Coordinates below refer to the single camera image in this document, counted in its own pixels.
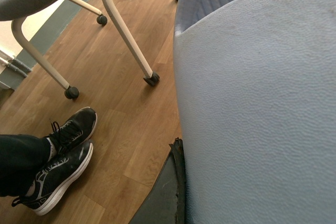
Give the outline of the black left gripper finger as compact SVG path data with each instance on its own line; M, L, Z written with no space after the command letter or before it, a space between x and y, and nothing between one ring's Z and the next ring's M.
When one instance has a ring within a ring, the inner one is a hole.
M183 141L176 138L157 179L130 223L185 223Z

